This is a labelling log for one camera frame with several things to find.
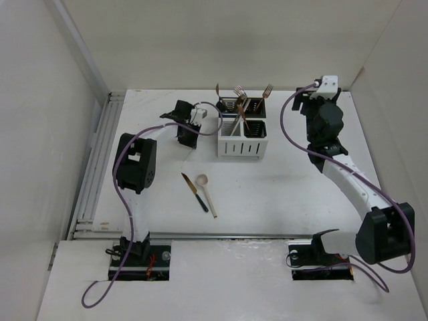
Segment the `rose gold fork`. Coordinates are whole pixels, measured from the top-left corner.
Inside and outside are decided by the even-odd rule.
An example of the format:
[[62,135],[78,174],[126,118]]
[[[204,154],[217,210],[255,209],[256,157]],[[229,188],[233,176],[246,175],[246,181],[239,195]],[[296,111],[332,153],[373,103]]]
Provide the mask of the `rose gold fork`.
[[261,104],[263,103],[263,101],[268,98],[273,90],[274,86],[272,84],[268,84],[266,89],[263,91],[263,94],[261,96],[261,100],[259,101],[259,103],[257,104],[257,106],[255,107],[255,111],[257,111],[259,109],[259,107],[261,106]]

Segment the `white ceramic soup spoon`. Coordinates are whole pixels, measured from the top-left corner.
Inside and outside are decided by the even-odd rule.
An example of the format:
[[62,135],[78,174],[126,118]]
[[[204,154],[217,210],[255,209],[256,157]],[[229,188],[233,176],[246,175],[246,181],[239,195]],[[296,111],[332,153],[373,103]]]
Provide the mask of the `white ceramic soup spoon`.
[[197,176],[197,184],[203,189],[205,196],[207,198],[208,204],[210,206],[210,210],[212,212],[213,218],[217,219],[218,215],[215,210],[214,204],[212,202],[211,196],[208,191],[208,177],[205,174],[200,174]]

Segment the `black spoon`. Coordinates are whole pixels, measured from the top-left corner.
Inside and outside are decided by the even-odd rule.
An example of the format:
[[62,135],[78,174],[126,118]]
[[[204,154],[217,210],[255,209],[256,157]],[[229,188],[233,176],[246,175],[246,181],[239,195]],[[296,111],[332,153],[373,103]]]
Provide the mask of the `black spoon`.
[[221,112],[221,113],[225,113],[225,112],[228,112],[229,110],[228,110],[228,108],[226,107],[226,105],[224,105],[224,103],[222,103],[221,101],[218,101],[217,103],[216,103],[216,107],[218,108],[218,110]]

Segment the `gold knife dark handle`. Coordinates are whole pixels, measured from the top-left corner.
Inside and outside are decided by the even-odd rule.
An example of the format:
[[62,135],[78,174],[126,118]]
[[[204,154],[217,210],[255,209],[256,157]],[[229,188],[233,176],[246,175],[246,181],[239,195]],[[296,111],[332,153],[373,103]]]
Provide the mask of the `gold knife dark handle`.
[[202,207],[202,209],[204,210],[204,212],[208,213],[209,212],[208,207],[206,206],[206,204],[202,201],[202,199],[198,195],[197,189],[194,186],[194,184],[192,183],[192,181],[190,180],[190,178],[185,173],[181,173],[181,175],[184,178],[184,180],[186,181],[187,185],[189,186],[190,190],[192,191],[192,193],[194,194],[196,199],[198,200],[198,202],[199,202],[200,206]]

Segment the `silver metal chopstick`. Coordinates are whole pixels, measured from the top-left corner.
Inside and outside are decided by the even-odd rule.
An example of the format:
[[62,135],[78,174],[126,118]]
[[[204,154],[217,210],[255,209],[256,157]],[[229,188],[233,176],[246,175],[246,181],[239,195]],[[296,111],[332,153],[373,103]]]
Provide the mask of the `silver metal chopstick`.
[[235,133],[235,131],[236,131],[236,129],[240,123],[240,120],[243,120],[244,122],[246,121],[245,112],[244,112],[242,105],[238,104],[237,109],[238,109],[238,114],[237,114],[237,117],[235,118],[235,120],[233,121],[233,124],[231,125],[231,130],[229,132],[230,136],[234,135],[234,133]]
[[240,123],[240,119],[241,119],[240,114],[237,114],[235,120],[233,121],[233,124],[232,124],[232,127],[231,127],[231,132],[230,132],[229,136],[233,136],[235,134],[235,131],[236,131],[236,129],[237,129],[239,123]]

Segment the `gold fork dark handle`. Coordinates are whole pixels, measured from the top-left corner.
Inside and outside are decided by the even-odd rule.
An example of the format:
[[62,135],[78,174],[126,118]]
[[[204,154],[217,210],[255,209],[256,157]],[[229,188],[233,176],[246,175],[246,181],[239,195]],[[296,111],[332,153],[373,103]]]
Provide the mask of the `gold fork dark handle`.
[[242,105],[245,101],[246,101],[246,99],[247,99],[247,95],[246,94],[241,94],[238,98],[237,98],[237,100],[236,100],[236,106],[238,106],[238,105]]

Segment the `copper knife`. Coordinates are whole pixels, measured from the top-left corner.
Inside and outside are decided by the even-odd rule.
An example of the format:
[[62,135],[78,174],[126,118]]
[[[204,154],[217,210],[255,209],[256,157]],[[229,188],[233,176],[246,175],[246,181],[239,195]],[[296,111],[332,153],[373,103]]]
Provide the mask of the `copper knife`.
[[242,105],[241,105],[241,112],[240,112],[240,116],[242,117],[243,122],[244,122],[244,124],[245,124],[245,126],[246,126],[246,128],[247,128],[248,132],[251,132],[251,130],[250,130],[250,128],[249,128],[249,124],[247,123],[246,116],[245,116],[245,112],[244,112],[244,109],[243,109],[243,106],[242,106]]

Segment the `silver fork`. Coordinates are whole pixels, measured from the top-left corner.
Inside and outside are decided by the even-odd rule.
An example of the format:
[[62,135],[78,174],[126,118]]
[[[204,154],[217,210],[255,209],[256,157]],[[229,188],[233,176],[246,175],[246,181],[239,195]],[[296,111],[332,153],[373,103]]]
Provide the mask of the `silver fork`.
[[240,100],[244,100],[247,97],[245,90],[241,86],[234,87],[233,92]]

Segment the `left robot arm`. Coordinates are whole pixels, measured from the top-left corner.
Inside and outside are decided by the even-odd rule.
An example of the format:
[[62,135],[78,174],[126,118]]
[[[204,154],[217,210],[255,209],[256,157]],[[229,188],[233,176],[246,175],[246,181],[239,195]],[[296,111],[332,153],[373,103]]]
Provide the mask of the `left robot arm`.
[[150,255],[149,228],[143,213],[142,192],[154,182],[157,147],[177,128],[178,143],[196,148],[202,120],[207,111],[178,100],[175,108],[161,114],[165,123],[120,136],[112,168],[114,189],[125,207],[128,222],[120,238],[120,257],[134,265],[146,263]]

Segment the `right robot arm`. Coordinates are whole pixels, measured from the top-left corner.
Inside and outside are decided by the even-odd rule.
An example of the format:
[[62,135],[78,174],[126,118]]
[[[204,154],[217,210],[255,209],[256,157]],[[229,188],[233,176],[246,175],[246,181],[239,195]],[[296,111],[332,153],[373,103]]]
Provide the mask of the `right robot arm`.
[[337,104],[339,88],[321,91],[314,82],[296,91],[287,99],[292,110],[306,118],[307,147],[310,162],[330,179],[346,196],[360,216],[354,231],[338,228],[317,232],[312,237],[310,256],[317,263],[326,263],[334,254],[357,255],[364,262],[383,265],[384,261],[409,256],[409,271],[415,262],[415,211],[408,203],[397,203],[371,183],[352,161],[339,140],[343,129],[343,112]]

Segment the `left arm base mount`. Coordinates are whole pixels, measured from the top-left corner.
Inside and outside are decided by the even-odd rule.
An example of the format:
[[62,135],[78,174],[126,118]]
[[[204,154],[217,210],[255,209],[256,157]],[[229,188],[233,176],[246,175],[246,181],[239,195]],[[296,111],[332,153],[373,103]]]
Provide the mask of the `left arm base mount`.
[[[110,256],[110,265],[108,268],[109,281],[114,279],[129,245],[129,240],[121,237],[111,248],[105,250],[105,253]],[[116,280],[169,281],[171,249],[170,242],[159,243],[151,241],[148,237],[144,241],[133,243]]]

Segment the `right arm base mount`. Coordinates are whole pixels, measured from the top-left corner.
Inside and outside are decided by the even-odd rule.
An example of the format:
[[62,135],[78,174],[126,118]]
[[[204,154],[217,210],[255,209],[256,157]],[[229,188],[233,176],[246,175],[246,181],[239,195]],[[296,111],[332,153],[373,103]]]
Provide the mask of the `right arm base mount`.
[[349,259],[338,254],[326,253],[321,237],[326,233],[338,231],[329,229],[313,234],[311,239],[295,239],[288,242],[286,264],[292,269],[294,281],[353,281]]

